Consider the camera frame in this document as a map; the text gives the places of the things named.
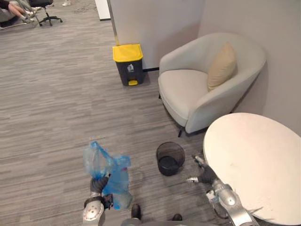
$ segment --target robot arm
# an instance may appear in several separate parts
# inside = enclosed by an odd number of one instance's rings
[[[239,196],[232,190],[230,185],[224,184],[210,166],[199,156],[193,156],[204,173],[200,177],[189,178],[188,182],[210,183],[212,190],[207,193],[211,204],[219,203],[227,212],[234,226],[259,226],[255,218],[243,207]]]
[[[108,184],[110,174],[100,180],[91,179],[91,195],[85,201],[83,210],[83,226],[102,226],[105,221],[104,211],[113,206],[112,194],[102,197],[102,191]]]

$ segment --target round white table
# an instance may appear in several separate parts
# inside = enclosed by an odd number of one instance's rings
[[[301,224],[301,137],[249,113],[225,115],[207,130],[206,161],[253,215],[282,225]]]

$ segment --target trash can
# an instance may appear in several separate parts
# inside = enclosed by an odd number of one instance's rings
[[[160,173],[172,176],[179,172],[185,162],[185,152],[174,142],[161,144],[157,149],[157,163]]]
[[[113,47],[113,59],[124,86],[135,86],[143,83],[142,58],[143,53],[140,44]]]

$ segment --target yellow lid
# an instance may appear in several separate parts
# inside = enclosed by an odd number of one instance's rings
[[[116,62],[137,61],[143,58],[140,44],[113,46],[113,59]]]

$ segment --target floor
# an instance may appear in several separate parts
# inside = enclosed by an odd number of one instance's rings
[[[48,8],[62,24],[0,32],[0,225],[81,225],[90,181],[82,153],[91,136],[111,154],[131,156],[130,192],[144,222],[181,213],[229,225],[207,201],[208,186],[182,183],[199,174],[190,155],[201,152],[204,134],[177,137],[158,99],[158,72],[143,85],[122,86],[111,22],[99,21],[93,0],[72,1]],[[159,173],[155,158],[167,141],[186,153],[183,171],[172,177]],[[129,216],[107,211],[105,225]]]

